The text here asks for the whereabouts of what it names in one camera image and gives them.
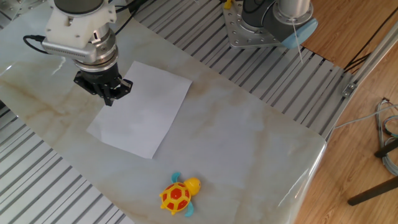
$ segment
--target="black metal leg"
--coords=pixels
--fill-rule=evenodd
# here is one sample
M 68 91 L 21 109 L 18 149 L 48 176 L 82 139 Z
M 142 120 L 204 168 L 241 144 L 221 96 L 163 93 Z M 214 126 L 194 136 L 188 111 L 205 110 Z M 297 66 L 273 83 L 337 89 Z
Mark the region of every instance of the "black metal leg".
M 382 184 L 379 184 L 363 193 L 360 193 L 357 196 L 350 198 L 348 200 L 348 204 L 354 206 L 396 188 L 398 188 L 398 177 L 394 177 L 391 180 L 387 180 Z
M 391 152 L 392 150 L 394 150 L 396 148 L 398 148 L 398 139 L 393 140 L 386 146 L 382 147 L 374 155 L 378 158 L 382 158 L 382 157 L 386 156 L 387 153 Z

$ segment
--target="black cable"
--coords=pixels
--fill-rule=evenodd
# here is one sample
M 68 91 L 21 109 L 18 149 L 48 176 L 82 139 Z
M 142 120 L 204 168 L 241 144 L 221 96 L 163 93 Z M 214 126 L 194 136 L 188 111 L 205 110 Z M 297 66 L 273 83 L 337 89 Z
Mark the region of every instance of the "black cable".
M 124 6 L 124 7 L 129 8 L 130 10 L 132 10 L 132 12 L 131 12 L 130 17 L 127 19 L 127 21 L 118 29 L 118 31 L 116 31 L 114 33 L 115 35 L 118 35 L 127 26 L 127 24 L 131 21 L 131 19 L 136 15 L 136 13 L 138 12 L 139 8 L 147 1 L 148 0 L 135 0 L 135 1 L 131 2 L 130 4 L 128 4 L 127 6 Z M 120 10 L 119 12 L 127 9 L 127 8 L 124 8 L 124 7 L 118 9 L 118 10 Z
M 130 22 L 130 20 L 136 15 L 136 12 L 138 11 L 135 10 L 134 12 L 132 12 L 132 14 L 130 15 L 130 17 L 127 19 L 126 22 L 124 22 L 124 24 L 118 29 L 118 31 L 116 31 L 114 34 L 117 35 L 118 33 L 120 33 L 120 31 L 123 30 L 123 28 L 125 28 L 127 26 L 127 24 Z
M 379 26 L 379 28 L 375 31 L 375 33 L 372 35 L 372 37 L 363 45 L 363 47 L 361 48 L 361 50 L 359 50 L 359 52 L 353 57 L 353 59 L 347 64 L 347 66 L 345 66 L 344 70 L 346 70 L 348 67 L 350 67 L 352 64 L 354 64 L 354 60 L 356 59 L 356 57 L 358 57 L 360 55 L 360 53 L 365 49 L 366 46 L 369 45 L 369 43 L 373 40 L 373 38 L 376 36 L 376 34 L 381 30 L 381 28 L 386 25 L 386 23 L 388 22 L 388 20 L 391 19 L 391 17 L 398 11 L 398 7 L 390 14 L 389 17 L 387 17 L 386 20 L 384 20 L 384 22 Z
M 253 10 L 251 10 L 251 11 L 247 11 L 247 10 L 246 10 L 246 7 L 245 7 L 245 4 L 243 4 L 243 11 L 244 11 L 245 13 L 253 13 L 253 12 L 256 12 L 256 11 L 264 4 L 265 1 L 266 1 L 266 0 L 262 0 L 262 2 L 259 4 L 259 3 L 256 2 L 256 0 L 254 0 L 254 3 L 255 3 L 256 5 L 258 5 L 258 6 L 257 6 L 257 8 L 255 8 L 255 9 L 253 9 Z
M 38 49 L 37 47 L 33 46 L 31 43 L 29 43 L 29 42 L 27 41 L 27 39 L 32 39 L 32 40 L 36 40 L 36 41 L 38 41 L 38 42 L 41 43 L 41 42 L 43 42 L 43 40 L 45 39 L 44 36 L 41 36 L 41 35 L 26 35 L 26 36 L 24 36 L 23 39 L 24 39 L 25 44 L 28 45 L 29 47 L 31 47 L 32 49 L 34 49 L 34 50 L 36 50 L 36 51 L 38 51 L 38 52 L 40 52 L 40 53 L 43 53 L 43 54 L 49 54 L 49 53 L 47 53 L 47 52 L 44 51 L 44 50 Z
M 130 9 L 131 12 L 134 12 L 135 10 L 138 11 L 138 9 L 147 1 L 148 0 L 135 0 L 135 1 L 132 1 L 129 4 L 121 7 L 120 9 L 117 9 L 116 13 L 119 13 L 119 12 L 121 12 L 123 10 L 126 10 L 126 9 Z
M 362 58 L 356 60 L 356 61 L 355 61 L 356 63 L 352 64 L 352 66 L 350 66 L 350 67 L 348 67 L 348 68 L 345 69 L 345 73 L 347 73 L 347 72 L 349 72 L 350 70 L 354 69 L 354 68 L 357 67 L 358 65 L 361 65 L 362 63 L 364 63 L 364 62 L 366 61 L 366 59 L 368 59 L 368 56 L 369 56 L 369 55 L 367 55 L 366 57 L 362 57 Z

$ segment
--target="blue part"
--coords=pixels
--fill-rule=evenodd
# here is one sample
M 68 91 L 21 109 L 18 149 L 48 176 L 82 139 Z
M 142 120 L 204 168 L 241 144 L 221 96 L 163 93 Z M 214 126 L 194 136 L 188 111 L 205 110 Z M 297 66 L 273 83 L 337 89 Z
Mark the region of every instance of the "blue part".
M 179 172 L 175 172 L 175 173 L 172 175 L 172 184 L 178 182 L 178 177 L 180 176 L 180 174 L 181 174 L 181 173 L 179 173 Z
M 188 211 L 185 213 L 185 217 L 191 217 L 191 215 L 193 214 L 193 211 L 195 211 L 195 209 L 193 209 L 192 202 L 189 202 Z
M 308 23 L 304 24 L 304 26 L 296 30 L 298 44 L 300 45 L 305 40 L 307 40 L 317 27 L 318 27 L 317 19 L 312 19 Z M 297 48 L 296 36 L 294 35 L 294 33 L 288 36 L 284 41 L 282 41 L 282 44 L 288 49 Z

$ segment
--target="metal grating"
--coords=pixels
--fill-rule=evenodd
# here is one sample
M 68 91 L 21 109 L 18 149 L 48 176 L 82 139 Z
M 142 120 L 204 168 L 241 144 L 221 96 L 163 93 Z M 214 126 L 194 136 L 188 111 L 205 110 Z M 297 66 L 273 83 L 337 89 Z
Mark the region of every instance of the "metal grating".
M 217 0 L 149 1 L 135 19 L 288 117 L 328 138 L 351 74 L 308 49 L 229 46 Z
M 308 49 L 300 49 L 303 64 L 297 50 L 284 47 L 232 49 L 218 0 L 151 0 L 136 20 L 324 138 L 348 103 L 340 93 L 351 75 Z M 0 223 L 134 222 L 5 107 Z
M 0 110 L 0 223 L 134 223 L 7 107 Z

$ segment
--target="white paper sheet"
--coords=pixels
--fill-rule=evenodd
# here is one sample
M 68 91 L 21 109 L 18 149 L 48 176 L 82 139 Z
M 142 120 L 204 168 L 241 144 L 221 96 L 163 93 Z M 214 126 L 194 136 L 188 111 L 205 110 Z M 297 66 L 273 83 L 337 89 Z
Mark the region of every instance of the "white paper sheet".
M 104 106 L 87 132 L 105 144 L 151 159 L 169 131 L 191 80 L 134 62 L 130 94 Z

